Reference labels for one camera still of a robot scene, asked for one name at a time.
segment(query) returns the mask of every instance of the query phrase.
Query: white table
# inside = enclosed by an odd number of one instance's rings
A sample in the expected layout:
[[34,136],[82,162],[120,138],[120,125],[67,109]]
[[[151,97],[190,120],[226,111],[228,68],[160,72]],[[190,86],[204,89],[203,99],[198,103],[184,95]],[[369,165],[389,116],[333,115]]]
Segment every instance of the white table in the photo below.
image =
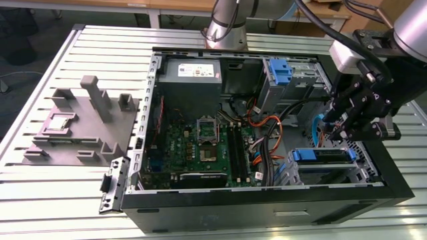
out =
[[[251,51],[329,54],[325,38],[250,34]],[[100,89],[116,97],[144,99],[152,47],[203,48],[198,31],[86,26],[74,30],[0,144],[0,239],[272,239],[422,240],[427,236],[427,119],[411,102],[394,121],[402,140],[385,145],[417,197],[338,225],[200,231],[146,236],[124,214],[99,215],[102,178],[108,167],[19,165],[32,135],[54,106],[55,88],[72,88],[96,75]]]

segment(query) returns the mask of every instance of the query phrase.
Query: sticker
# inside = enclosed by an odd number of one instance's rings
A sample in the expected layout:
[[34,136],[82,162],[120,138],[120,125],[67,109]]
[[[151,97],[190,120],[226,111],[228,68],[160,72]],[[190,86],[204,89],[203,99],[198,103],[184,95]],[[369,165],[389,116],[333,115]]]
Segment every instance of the sticker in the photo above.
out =
[[143,7],[143,8],[147,7],[146,4],[138,4],[138,3],[128,3],[127,5],[128,5],[130,7]]
[[264,174],[262,173],[262,172],[255,172],[255,179],[258,179],[258,180],[263,180],[263,176],[264,176]]
[[254,112],[256,112],[258,114],[260,114],[260,112],[262,112],[262,110],[256,107],[256,106],[254,106]]
[[179,77],[214,77],[214,64],[180,64],[178,67]]

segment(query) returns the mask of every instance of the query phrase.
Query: blue cable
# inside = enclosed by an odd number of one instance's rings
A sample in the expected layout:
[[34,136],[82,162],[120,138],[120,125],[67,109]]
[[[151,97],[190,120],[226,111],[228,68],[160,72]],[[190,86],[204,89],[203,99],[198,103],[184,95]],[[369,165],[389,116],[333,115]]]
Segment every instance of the blue cable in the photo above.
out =
[[314,120],[313,120],[313,125],[311,125],[311,136],[313,136],[313,142],[314,142],[314,146],[318,146],[319,143],[319,137],[318,137],[318,124],[319,121],[322,121],[322,119],[326,116],[321,113],[318,116],[315,116]]

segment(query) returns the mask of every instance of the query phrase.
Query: black cable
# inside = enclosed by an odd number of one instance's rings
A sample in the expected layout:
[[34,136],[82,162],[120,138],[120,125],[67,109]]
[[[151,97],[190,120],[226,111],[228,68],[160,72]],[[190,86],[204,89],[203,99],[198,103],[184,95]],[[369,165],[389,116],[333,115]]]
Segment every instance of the black cable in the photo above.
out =
[[355,5],[355,6],[361,7],[361,8],[365,8],[365,9],[371,9],[371,10],[374,10],[374,11],[377,11],[377,10],[379,9],[378,6],[374,6],[374,5],[371,5],[371,4],[359,2],[359,1],[357,1],[357,0],[349,0],[349,2],[350,2],[353,5]]
[[[303,104],[310,103],[310,102],[326,102],[329,101],[331,98],[329,96],[322,96],[322,97],[311,97],[307,99],[303,99],[301,101],[298,101],[297,103],[291,104],[281,113],[279,115],[279,119],[283,122],[283,120],[289,117],[290,113]],[[274,133],[275,127],[278,126],[278,124],[272,124],[268,128],[268,132],[267,132],[267,136],[270,137]]]
[[366,13],[365,11],[355,9],[349,1],[350,0],[343,0],[342,2],[345,3],[345,6],[349,8],[350,11],[353,11],[355,14],[361,15],[362,17],[366,17],[367,19],[371,19],[373,21],[379,22],[381,24],[385,24],[385,20],[381,17],[374,16]]
[[268,163],[267,163],[267,159],[264,156],[264,146],[263,144],[259,145],[259,153],[260,153],[260,159],[262,159],[262,182],[260,182],[260,186],[266,187],[267,186],[267,179],[268,179]]
[[231,96],[230,99],[228,99],[230,109],[231,109],[234,115],[235,115],[235,116],[240,119],[240,121],[244,123],[246,120],[244,120],[244,118],[240,116],[240,114],[238,113],[238,110],[236,110],[236,108],[235,108],[235,106],[234,106],[234,102],[235,102],[235,99],[234,99],[234,97]]
[[268,165],[268,186],[274,186],[275,185],[275,166],[274,166],[274,160],[272,157],[270,155],[270,150],[268,150],[268,141],[270,138],[266,137],[263,140],[263,144],[264,144],[264,154],[266,154],[266,160],[267,160],[267,165]]
[[382,73],[386,82],[390,83],[393,81],[393,74],[383,63],[383,61],[367,50],[359,43],[357,43],[347,36],[335,31],[314,14],[314,12],[309,9],[303,0],[295,0],[295,3],[305,13],[306,17],[310,21],[326,32],[326,34],[339,41],[345,46],[347,46],[353,51],[355,51],[375,67],[377,70]]
[[196,16],[192,17],[191,21],[187,23],[186,26],[183,26],[183,28],[187,28],[194,23],[195,18],[196,18]]

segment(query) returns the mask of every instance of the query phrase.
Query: side panel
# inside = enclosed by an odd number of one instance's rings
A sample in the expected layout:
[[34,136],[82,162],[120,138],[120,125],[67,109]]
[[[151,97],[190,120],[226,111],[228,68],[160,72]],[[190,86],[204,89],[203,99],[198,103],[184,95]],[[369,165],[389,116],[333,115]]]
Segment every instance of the side panel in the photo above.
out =
[[124,213],[144,233],[275,228],[342,223],[381,205],[359,200],[223,206],[130,208]]

